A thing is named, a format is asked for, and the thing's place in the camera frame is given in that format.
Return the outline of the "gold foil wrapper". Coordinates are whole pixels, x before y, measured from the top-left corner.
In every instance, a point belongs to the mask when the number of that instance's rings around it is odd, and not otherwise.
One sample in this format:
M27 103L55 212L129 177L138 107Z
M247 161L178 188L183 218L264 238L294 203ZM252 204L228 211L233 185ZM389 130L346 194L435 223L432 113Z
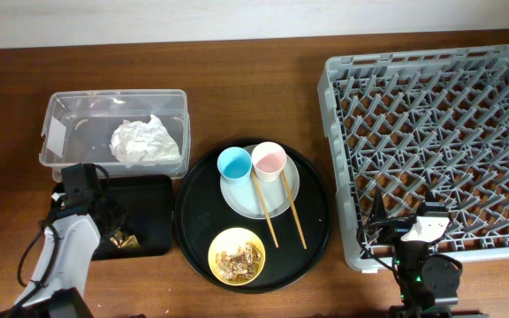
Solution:
M123 231L117 231L110 237L110 242L119 249L136 249L141 245L133 234L128 234Z

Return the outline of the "white napkin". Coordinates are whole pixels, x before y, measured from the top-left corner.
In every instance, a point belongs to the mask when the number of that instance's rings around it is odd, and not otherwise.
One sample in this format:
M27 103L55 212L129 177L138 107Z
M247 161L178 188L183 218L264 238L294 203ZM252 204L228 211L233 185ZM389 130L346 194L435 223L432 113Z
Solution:
M110 152L122 163L163 162L180 158L178 144L155 115L150 115L148 122L124 120L111 135Z

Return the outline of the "yellow bowl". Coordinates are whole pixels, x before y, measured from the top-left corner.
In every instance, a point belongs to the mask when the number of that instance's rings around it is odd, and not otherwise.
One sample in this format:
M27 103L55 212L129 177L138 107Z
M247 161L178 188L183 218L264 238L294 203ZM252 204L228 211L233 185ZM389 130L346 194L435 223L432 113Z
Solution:
M226 251L228 254L233 254L236 252L237 247L239 245L245 244L247 242L252 242L256 246L256 248L261 252L262 267L259 269L257 276L253 280L247 281L245 284L232 284L225 282L223 278L220 277L220 275L217 273L216 254L222 251ZM208 251L209 269L220 282L226 285L241 286L252 283L262 273L265 261L266 253L262 241L252 231L244 228L230 228L225 231L222 231L213 239L209 246Z

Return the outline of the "blue cup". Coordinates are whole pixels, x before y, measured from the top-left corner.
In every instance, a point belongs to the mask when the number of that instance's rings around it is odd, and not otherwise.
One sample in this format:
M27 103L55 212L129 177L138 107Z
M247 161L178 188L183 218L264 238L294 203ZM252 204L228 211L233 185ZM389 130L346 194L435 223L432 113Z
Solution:
M217 168L226 183L242 186L251 174L251 155L244 148L226 148L217 158Z

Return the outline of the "food scraps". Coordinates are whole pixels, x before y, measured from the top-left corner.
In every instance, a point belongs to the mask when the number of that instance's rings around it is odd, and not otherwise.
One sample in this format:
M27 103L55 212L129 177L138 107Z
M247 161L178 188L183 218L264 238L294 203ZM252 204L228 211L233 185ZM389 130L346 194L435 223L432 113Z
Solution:
M227 283L245 284L253 280L262 267L262 254L252 242L239 245L233 254L216 254L217 273Z

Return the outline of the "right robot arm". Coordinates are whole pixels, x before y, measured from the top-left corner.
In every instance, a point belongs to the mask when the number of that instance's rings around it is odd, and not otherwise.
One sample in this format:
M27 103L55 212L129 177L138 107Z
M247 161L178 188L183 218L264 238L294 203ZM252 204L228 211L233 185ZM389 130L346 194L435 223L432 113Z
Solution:
M462 264L429 248L450 224L448 208L431 192L409 216L389 217L380 191L375 193L368 225L379 230L378 242L392 248L391 271L400 289L400 306L389 308L390 317L451 317L459 301Z

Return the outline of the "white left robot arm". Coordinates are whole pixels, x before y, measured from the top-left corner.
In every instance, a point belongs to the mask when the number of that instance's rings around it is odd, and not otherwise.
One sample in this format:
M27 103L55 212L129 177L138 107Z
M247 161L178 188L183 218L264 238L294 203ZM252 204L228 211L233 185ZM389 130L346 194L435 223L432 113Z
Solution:
M95 250L123 226L127 211L101 195L55 194L41 231L44 246L34 273L0 317L90 317L83 299Z

